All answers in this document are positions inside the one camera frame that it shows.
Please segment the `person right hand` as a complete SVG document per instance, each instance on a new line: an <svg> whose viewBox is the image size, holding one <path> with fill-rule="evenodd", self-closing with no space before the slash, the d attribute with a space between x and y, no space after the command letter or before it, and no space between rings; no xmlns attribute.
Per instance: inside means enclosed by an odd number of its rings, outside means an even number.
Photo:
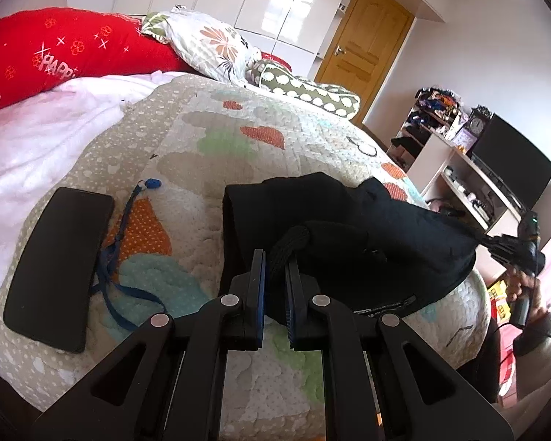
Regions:
<svg viewBox="0 0 551 441"><path fill-rule="evenodd" d="M517 267L505 271L505 293L511 308L511 324L527 327L548 314L548 308L541 302L540 280Z"/></svg>

